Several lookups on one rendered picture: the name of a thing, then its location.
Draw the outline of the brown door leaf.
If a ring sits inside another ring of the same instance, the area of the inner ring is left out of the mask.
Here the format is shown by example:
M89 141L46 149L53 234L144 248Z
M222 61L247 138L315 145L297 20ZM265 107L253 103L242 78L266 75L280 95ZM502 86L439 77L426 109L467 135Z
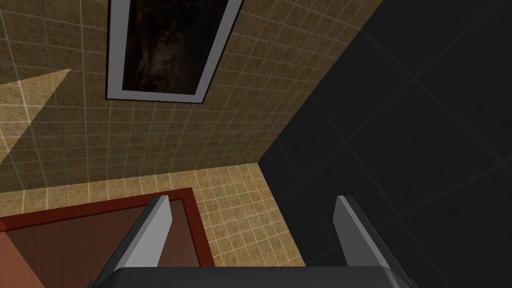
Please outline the brown door leaf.
M182 200L170 201L172 224L158 267L199 267ZM86 288L144 206L7 231L44 288Z

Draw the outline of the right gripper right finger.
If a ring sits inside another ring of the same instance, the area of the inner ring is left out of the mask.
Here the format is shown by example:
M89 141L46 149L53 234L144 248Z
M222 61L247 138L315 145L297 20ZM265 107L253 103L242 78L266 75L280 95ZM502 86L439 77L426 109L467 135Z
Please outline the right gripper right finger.
M350 196L336 199L333 224L348 266L393 268L393 256Z

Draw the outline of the dark picture in grey frame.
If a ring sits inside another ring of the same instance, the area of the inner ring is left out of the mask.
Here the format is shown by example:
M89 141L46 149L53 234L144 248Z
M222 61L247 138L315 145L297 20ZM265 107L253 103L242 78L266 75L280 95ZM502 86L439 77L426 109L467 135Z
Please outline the dark picture in grey frame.
M108 0L107 100L202 104L245 0Z

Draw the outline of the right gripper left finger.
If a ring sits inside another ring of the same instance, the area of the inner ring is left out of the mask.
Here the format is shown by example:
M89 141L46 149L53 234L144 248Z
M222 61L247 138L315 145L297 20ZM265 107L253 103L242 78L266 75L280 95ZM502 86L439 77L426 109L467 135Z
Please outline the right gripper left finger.
M168 196L154 196L101 272L113 273L121 268L156 267L172 221Z

